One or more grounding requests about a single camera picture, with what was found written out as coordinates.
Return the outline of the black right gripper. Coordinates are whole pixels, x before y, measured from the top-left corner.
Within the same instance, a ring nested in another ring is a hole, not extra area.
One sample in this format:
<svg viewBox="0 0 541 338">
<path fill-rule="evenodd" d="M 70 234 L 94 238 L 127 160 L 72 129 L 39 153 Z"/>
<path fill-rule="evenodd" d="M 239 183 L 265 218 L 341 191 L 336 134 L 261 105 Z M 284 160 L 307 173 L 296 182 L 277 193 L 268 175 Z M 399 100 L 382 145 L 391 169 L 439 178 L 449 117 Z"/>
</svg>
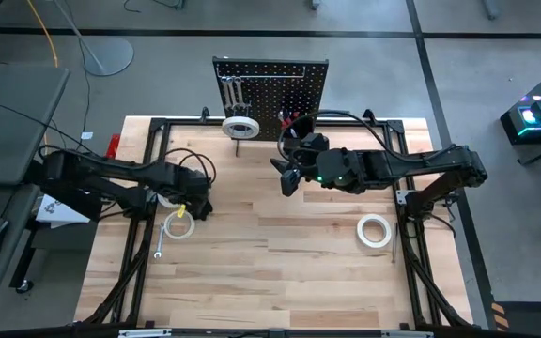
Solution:
<svg viewBox="0 0 541 338">
<path fill-rule="evenodd" d="M 297 148 L 292 152 L 292 164 L 289 161 L 270 159 L 270 164 L 281 174 L 280 185 L 283 196 L 291 196 L 299 186 L 301 178 L 307 181 L 321 181 L 317 169 L 319 150 Z"/>
</svg>

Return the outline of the black pegboard storage bin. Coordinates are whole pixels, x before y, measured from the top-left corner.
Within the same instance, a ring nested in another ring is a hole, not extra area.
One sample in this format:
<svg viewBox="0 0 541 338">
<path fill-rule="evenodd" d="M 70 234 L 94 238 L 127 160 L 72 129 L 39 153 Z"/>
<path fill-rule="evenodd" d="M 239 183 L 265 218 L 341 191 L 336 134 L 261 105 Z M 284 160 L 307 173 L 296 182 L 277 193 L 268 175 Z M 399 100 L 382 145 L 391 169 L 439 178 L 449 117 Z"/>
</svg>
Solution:
<svg viewBox="0 0 541 338">
<path fill-rule="evenodd" d="M 301 139 L 303 138 L 304 136 L 306 136 L 308 133 L 310 132 L 313 132 L 314 131 L 314 128 L 315 128 L 315 123 L 316 123 L 316 119 L 314 117 L 305 117 L 304 114 L 299 114 L 299 117 L 294 119 L 292 117 L 292 113 L 293 112 L 289 112 L 289 111 L 283 111 L 283 116 L 284 116 L 284 120 L 286 119 L 289 119 L 290 120 L 290 125 L 283 129 L 282 128 L 282 122 L 280 120 L 280 123 L 281 123 L 281 130 L 284 131 L 284 137 L 286 139 L 288 138 L 291 138 L 291 139 Z M 293 129 L 295 130 L 295 132 L 298 134 L 298 138 L 293 138 L 290 134 L 290 129 Z"/>
</svg>

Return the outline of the black perforated pegboard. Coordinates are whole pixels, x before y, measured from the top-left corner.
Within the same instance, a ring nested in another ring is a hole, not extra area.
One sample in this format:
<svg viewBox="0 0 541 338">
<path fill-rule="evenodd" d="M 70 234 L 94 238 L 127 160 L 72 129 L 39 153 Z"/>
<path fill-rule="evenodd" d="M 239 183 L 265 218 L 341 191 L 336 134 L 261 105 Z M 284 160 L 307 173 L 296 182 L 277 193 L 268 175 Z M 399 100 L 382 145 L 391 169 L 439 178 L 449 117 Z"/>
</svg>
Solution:
<svg viewBox="0 0 541 338">
<path fill-rule="evenodd" d="M 260 127 L 255 141 L 275 141 L 281 131 L 277 115 L 279 111 L 315 113 L 319 110 L 328 73 L 329 61 L 212 58 L 212 65 L 219 67 L 222 75 L 299 75 L 306 67 L 303 79 L 242 79 L 245 103 L 250 103 L 250 118 Z M 224 92 L 221 78 L 216 83 L 222 100 L 224 115 L 232 117 L 230 109 L 224 108 Z"/>
</svg>

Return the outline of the red flat object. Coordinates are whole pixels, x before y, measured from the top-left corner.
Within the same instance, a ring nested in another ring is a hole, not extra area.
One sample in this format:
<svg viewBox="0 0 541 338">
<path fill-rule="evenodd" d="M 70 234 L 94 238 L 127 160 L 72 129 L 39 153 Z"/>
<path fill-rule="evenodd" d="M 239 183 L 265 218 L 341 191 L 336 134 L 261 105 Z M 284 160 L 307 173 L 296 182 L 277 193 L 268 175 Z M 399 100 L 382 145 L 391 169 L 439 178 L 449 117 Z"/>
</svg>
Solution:
<svg viewBox="0 0 541 338">
<path fill-rule="evenodd" d="M 109 141 L 105 157 L 108 159 L 114 159 L 116 157 L 116 153 L 119 147 L 120 142 L 120 134 L 115 133 L 111 136 L 111 139 Z"/>
</svg>

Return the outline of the black diagonal support beam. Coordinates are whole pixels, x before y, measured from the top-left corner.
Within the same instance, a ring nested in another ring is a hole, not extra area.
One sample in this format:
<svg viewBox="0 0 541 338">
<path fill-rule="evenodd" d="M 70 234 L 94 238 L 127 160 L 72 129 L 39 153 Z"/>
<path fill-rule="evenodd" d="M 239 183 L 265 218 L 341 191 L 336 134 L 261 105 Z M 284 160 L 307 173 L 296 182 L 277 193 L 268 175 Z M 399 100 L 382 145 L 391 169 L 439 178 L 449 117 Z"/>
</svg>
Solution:
<svg viewBox="0 0 541 338">
<path fill-rule="evenodd" d="M 102 207 L 100 196 L 89 191 L 77 180 L 27 176 L 24 182 L 38 186 L 42 192 L 91 221 L 96 221 L 100 216 Z"/>
</svg>

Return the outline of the white printed paper sheets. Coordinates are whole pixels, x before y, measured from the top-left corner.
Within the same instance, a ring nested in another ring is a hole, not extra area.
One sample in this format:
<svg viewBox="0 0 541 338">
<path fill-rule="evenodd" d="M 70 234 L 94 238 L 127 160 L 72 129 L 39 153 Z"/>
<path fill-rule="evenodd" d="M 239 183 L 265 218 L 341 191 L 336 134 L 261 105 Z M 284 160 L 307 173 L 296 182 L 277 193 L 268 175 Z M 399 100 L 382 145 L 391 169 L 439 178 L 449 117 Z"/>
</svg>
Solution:
<svg viewBox="0 0 541 338">
<path fill-rule="evenodd" d="M 37 209 L 36 221 L 56 229 L 65 225 L 88 223 L 89 219 L 50 195 L 44 194 Z"/>
</svg>

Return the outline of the grey round-base floor stand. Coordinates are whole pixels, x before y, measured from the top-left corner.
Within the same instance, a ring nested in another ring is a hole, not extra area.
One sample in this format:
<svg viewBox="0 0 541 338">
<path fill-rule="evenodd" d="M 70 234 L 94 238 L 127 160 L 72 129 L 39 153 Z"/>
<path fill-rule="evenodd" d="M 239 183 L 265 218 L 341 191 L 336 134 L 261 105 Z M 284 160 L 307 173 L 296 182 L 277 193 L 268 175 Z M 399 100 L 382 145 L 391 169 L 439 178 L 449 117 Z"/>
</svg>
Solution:
<svg viewBox="0 0 541 338">
<path fill-rule="evenodd" d="M 134 49 L 127 40 L 120 37 L 85 37 L 60 0 L 52 1 L 79 40 L 79 46 L 85 57 L 84 70 L 88 74 L 98 77 L 113 76 L 131 64 Z"/>
</svg>

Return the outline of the large grey desk top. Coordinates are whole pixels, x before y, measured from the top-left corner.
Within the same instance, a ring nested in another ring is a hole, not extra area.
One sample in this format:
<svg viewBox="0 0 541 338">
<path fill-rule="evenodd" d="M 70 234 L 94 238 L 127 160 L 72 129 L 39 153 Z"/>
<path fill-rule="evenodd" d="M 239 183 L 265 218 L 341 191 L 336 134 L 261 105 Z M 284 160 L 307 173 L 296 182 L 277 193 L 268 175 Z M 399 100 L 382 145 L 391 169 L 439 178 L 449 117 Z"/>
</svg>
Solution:
<svg viewBox="0 0 541 338">
<path fill-rule="evenodd" d="M 64 68 L 0 66 L 0 185 L 23 180 L 69 76 Z"/>
</svg>

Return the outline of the black platform hazard stripes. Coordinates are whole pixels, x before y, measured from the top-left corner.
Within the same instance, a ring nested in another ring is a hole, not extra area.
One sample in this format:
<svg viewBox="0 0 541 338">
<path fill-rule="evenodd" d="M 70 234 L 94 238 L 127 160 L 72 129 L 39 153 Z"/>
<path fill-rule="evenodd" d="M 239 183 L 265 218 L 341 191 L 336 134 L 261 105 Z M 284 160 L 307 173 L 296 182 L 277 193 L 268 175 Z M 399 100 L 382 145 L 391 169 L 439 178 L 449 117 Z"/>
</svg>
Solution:
<svg viewBox="0 0 541 338">
<path fill-rule="evenodd" d="M 491 310 L 498 330 L 541 336 L 541 302 L 493 302 Z"/>
</svg>

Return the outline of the silver aluminium rail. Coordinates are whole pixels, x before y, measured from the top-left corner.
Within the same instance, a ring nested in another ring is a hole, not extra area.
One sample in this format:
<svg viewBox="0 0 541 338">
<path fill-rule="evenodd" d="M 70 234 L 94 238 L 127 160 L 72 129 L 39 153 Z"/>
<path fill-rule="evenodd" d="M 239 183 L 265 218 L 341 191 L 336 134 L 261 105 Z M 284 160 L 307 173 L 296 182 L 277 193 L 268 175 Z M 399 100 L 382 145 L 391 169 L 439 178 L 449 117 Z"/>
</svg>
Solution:
<svg viewBox="0 0 541 338">
<path fill-rule="evenodd" d="M 117 338 L 435 338 L 429 331 L 416 330 L 121 330 Z"/>
</svg>

